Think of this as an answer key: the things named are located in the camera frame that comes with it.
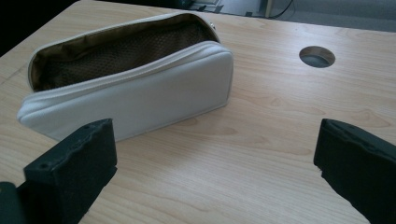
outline wood grain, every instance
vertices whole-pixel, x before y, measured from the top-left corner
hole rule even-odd
[[[16,121],[34,49],[174,11],[80,1],[0,58],[0,180],[56,144]],[[320,121],[396,144],[396,34],[205,14],[234,56],[228,105],[117,143],[116,175],[81,223],[368,223],[313,164]],[[310,67],[321,46],[334,65]]]

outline desk grommet hole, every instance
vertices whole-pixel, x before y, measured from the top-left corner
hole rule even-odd
[[[334,54],[319,46],[306,47],[300,51],[299,56],[303,63],[317,68],[329,67],[335,62]]]

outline cosmetic bag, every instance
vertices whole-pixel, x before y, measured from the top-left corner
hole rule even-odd
[[[62,140],[113,119],[120,141],[227,105],[233,54],[201,14],[176,12],[42,46],[28,79],[22,125]]]

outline black object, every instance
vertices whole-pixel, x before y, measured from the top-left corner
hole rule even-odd
[[[372,224],[396,223],[396,146],[356,126],[323,119],[314,164]]]
[[[17,189],[0,183],[0,223],[79,223],[116,164],[112,120],[84,125],[28,164]]]

